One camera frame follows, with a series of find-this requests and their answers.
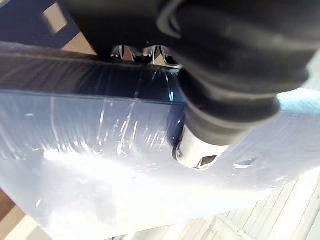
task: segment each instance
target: metal fitting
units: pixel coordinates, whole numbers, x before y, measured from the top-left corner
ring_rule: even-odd
[[[203,171],[209,169],[228,147],[228,145],[208,144],[197,138],[187,126],[184,126],[181,141],[175,149],[175,157],[187,168]]]

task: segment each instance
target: metal clamp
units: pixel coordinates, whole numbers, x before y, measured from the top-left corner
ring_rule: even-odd
[[[181,142],[175,149],[175,157],[187,168],[203,171],[209,169],[228,147],[206,143],[184,126]]]

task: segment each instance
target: chrome metal part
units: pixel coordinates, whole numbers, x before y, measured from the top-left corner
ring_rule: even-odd
[[[228,147],[208,144],[184,126],[181,142],[175,149],[175,157],[187,168],[203,171],[209,169]]]
[[[125,48],[123,45],[116,46],[112,49],[110,57],[124,59]]]
[[[173,59],[169,48],[167,48],[165,46],[160,46],[160,52],[163,57],[163,61],[167,66],[172,67],[172,68],[177,68],[177,69],[180,69],[182,67],[181,64],[177,63]]]
[[[156,46],[150,46],[143,49],[130,47],[132,59],[137,63],[155,64]]]

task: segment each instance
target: plastic wrap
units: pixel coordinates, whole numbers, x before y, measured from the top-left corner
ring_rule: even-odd
[[[0,187],[54,239],[98,240],[252,207],[320,165],[307,89],[211,169],[178,164],[177,73],[0,44]]]

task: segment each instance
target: dark blue panel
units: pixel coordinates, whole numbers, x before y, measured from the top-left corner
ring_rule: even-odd
[[[56,0],[12,0],[0,8],[0,41],[17,42],[50,48],[62,48],[80,31],[64,8],[59,6],[67,20],[67,26],[53,34],[43,18],[43,12]]]

